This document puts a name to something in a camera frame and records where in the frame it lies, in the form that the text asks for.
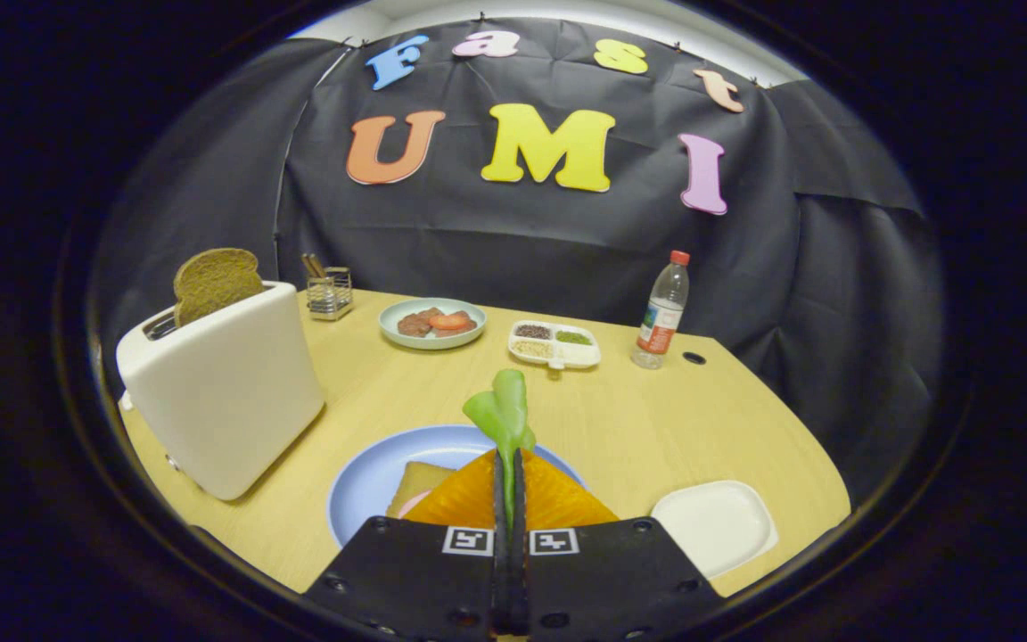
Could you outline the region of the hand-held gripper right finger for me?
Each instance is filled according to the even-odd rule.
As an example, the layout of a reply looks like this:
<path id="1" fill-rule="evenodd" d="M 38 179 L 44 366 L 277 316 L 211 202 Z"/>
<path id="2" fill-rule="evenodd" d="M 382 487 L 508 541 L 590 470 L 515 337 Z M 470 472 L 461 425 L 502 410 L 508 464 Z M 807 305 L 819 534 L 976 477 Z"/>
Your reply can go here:
<path id="1" fill-rule="evenodd" d="M 724 606 L 652 517 L 531 530 L 521 454 L 514 460 L 514 634 L 673 638 Z"/>

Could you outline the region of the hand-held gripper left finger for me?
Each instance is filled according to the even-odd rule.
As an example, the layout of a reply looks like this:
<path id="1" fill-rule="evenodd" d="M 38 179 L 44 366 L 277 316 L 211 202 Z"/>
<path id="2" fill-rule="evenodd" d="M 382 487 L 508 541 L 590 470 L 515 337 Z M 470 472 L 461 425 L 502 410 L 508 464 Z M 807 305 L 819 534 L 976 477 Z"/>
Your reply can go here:
<path id="1" fill-rule="evenodd" d="M 514 519 L 496 458 L 490 529 L 372 516 L 303 595 L 391 638 L 514 634 Z"/>

